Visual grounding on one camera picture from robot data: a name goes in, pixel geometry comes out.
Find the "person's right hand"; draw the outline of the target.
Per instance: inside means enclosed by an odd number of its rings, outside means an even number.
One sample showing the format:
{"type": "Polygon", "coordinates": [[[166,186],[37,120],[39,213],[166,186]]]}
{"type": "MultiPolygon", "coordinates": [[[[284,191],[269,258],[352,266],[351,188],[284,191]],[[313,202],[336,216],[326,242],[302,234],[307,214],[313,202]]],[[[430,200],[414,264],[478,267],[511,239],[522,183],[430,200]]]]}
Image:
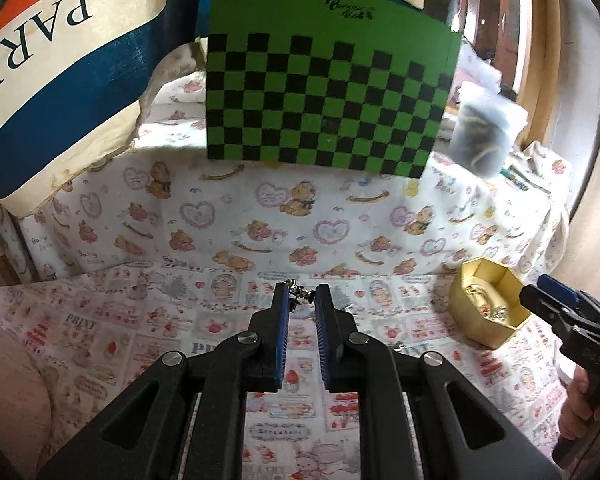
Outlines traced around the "person's right hand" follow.
{"type": "Polygon", "coordinates": [[[559,433],[565,439],[574,440],[584,437],[591,419],[600,422],[600,406],[593,411],[585,399],[589,385],[586,370],[576,366],[573,380],[567,388],[567,399],[562,404],[558,419],[559,433]]]}

